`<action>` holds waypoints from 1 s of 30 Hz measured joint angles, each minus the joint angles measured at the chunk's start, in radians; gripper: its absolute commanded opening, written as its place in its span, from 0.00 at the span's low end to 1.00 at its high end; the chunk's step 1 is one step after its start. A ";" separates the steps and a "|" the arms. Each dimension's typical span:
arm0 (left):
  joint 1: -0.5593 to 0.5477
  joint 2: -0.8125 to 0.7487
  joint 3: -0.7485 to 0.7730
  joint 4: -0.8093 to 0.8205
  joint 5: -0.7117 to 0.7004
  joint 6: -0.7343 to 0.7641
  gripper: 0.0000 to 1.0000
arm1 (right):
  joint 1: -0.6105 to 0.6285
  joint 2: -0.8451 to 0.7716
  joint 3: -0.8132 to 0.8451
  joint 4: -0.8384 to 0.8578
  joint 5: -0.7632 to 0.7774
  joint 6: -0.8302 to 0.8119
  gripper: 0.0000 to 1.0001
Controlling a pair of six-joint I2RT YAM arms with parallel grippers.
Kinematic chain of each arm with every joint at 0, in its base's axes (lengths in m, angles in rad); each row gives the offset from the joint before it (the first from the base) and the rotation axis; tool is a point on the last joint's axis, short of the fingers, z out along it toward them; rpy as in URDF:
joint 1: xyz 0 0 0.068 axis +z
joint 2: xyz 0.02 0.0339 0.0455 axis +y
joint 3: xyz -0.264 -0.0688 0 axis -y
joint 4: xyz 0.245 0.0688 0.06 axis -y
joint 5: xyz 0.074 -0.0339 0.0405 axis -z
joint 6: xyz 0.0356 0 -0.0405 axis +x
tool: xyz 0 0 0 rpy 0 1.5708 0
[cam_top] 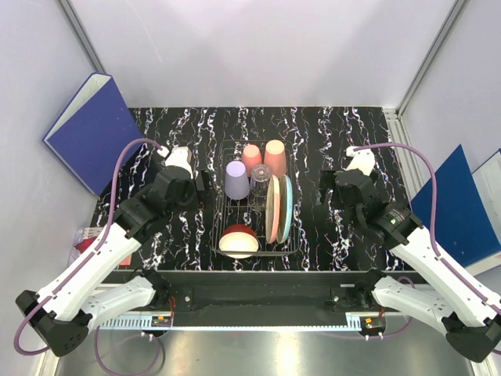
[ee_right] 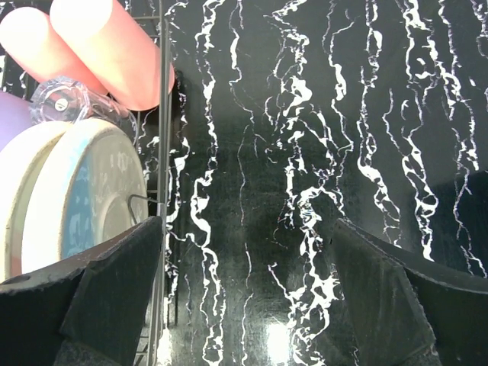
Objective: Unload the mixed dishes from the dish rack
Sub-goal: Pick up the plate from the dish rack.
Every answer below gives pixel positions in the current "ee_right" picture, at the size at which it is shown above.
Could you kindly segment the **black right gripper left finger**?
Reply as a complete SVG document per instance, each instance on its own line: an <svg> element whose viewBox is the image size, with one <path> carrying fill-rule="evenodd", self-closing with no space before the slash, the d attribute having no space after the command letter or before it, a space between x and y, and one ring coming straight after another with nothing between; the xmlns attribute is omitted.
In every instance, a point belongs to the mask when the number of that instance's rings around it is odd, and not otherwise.
<svg viewBox="0 0 488 366"><path fill-rule="evenodd" d="M152 293L162 221L1 284L3 365L131 365Z"/></svg>

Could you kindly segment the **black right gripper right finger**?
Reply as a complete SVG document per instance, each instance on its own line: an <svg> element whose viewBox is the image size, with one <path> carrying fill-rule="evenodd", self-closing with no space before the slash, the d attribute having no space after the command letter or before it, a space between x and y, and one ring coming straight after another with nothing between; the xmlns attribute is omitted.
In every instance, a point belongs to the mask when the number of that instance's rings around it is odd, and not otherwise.
<svg viewBox="0 0 488 366"><path fill-rule="evenodd" d="M485 365L487 280L337 220L332 253L362 365Z"/></svg>

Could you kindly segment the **cream and blue plate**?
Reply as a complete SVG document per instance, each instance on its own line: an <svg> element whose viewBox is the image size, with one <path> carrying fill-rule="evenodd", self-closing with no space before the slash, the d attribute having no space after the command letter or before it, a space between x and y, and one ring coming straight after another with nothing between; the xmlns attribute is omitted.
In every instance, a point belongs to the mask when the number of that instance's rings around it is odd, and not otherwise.
<svg viewBox="0 0 488 366"><path fill-rule="evenodd" d="M24 221L21 267L28 273L114 238L148 217L139 156L114 124L69 126L48 155Z"/></svg>

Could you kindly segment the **cream and pink plate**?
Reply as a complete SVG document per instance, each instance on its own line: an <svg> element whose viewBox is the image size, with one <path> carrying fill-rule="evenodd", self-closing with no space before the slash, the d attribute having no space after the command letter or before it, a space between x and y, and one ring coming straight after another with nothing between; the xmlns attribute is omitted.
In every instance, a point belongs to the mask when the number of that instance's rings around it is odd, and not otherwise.
<svg viewBox="0 0 488 366"><path fill-rule="evenodd" d="M72 125L51 121L34 125L1 151L1 280L21 274L27 207L47 157Z"/></svg>

